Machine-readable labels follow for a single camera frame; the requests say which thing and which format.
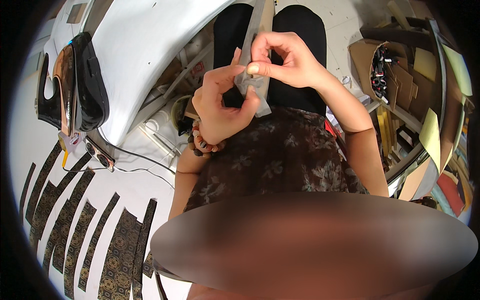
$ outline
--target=power strip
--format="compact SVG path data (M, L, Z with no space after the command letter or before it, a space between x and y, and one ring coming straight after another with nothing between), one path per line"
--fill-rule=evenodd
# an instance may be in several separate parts
M98 147L88 136L85 137L85 148L87 152L102 164L102 166L108 168L110 172L113 172L113 166L115 159Z

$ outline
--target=fingernail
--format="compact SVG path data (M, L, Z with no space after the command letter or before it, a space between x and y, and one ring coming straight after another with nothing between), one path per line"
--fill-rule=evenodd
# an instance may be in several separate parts
M247 70L248 74L257 74L258 73L258 66L257 65L250 65Z

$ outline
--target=white table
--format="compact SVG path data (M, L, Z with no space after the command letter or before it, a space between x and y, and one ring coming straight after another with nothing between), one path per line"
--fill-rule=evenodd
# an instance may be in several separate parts
M93 35L110 116L100 129L124 140L153 84L175 55L233 0L114 0Z

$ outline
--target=forearm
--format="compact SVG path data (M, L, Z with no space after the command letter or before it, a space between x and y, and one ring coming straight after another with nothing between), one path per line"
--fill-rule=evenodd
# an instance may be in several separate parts
M197 183L198 174L202 171L205 163L206 159L196 156L188 147L180 155L175 174L175 193L168 215L169 220L183 213L190 193Z
M346 133L347 162L371 195L388 197L375 129Z
M372 119L363 104L338 79L327 70L319 78L322 85L314 88L345 132L361 132L373 128Z

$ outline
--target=black patterned fabric strip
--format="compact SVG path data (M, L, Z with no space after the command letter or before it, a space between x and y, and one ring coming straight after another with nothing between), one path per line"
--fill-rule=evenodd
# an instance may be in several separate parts
M112 210L117 204L119 199L120 199L120 196L117 193L115 193L112 199L110 200L110 202L108 203L107 207L103 211L102 216L98 221L98 224L93 233L92 239L90 240L90 244L88 245L84 264L80 272L80 280L78 281L78 287L84 292L86 291L88 274L90 273L90 265L92 263L93 254L95 252L96 245L98 243L98 240L100 239L100 235L102 234L103 227L105 226L105 223L107 222L108 217L112 213Z
M78 183L75 185L72 195L69 200L65 202L62 209L60 210L59 216L50 237L47 242L47 248L45 249L45 256L43 259L43 267L48 273L50 267L50 259L53 258L53 266L60 272L63 273L63 261L65 258L65 247L67 245L67 238L70 232L70 226L72 225L73 216L77 210L78 204L80 203L85 190L93 179L95 173L91 170L84 172L83 175L78 180Z
M72 170L81 170L90 159L92 159L92 156L88 153L85 153L72 167ZM33 216L33 220L31 223L32 227L30 228L30 240L34 241L33 243L31 242L31 245L32 247L34 247L35 251L35 239L39 240L42 238L45 224L47 223L50 213L52 212L53 206L77 174L78 172L68 172L62 178L57 187L55 187L55 185L48 181L47 187L49 187L49 189L45 187L45 189L43 190L42 196L40 197L40 201L38 201L38 206L36 207L35 214Z
M73 297L73 279L75 275L75 267L77 266L78 254L85 239L88 226L95 215L96 208L94 208L87 200L84 208L75 226L72 239L70 240L70 246L68 247L67 257L65 259L65 271L63 272L63 286L65 290L65 296L70 299Z
M113 233L103 265L98 299L128 299L132 285L132 269L142 224L123 209Z
M142 268L147 248L148 236L152 226L153 216L156 209L156 199L150 199L147 210L145 212L144 222L140 229L138 237L137 250L135 252L135 263L133 264L132 273L132 291L134 300L142 300Z
M148 276L148 278L152 278L153 275L153 256L152 252L150 251L147 255L147 259L144 262L144 274Z
M35 171L36 164L32 163L30 170L28 171L27 178L25 179L24 189L22 190L22 196L20 196L20 205L18 206L18 214L20 216L20 224L24 223L24 205L27 198L28 186L32 180L33 171Z
M52 151L48 155L45 163L40 170L40 173L33 185L32 193L30 194L30 199L28 200L27 209L25 212L25 219L29 224L32 224L33 214L35 212L36 203L38 201L38 197L40 196L40 192L42 191L43 185L47 181L48 174L52 170L57 157L60 155L62 149L60 146L60 142L57 142L53 147Z

